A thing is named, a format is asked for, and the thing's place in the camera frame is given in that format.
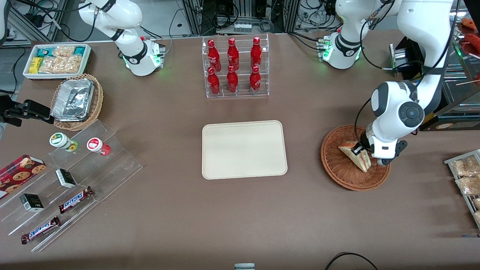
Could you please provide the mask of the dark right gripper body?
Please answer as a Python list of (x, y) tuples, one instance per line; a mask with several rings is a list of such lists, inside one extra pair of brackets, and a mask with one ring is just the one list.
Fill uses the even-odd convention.
[(13, 101), (8, 95), (0, 96), (0, 121), (16, 127), (22, 125), (19, 116), (23, 115), (24, 103)]

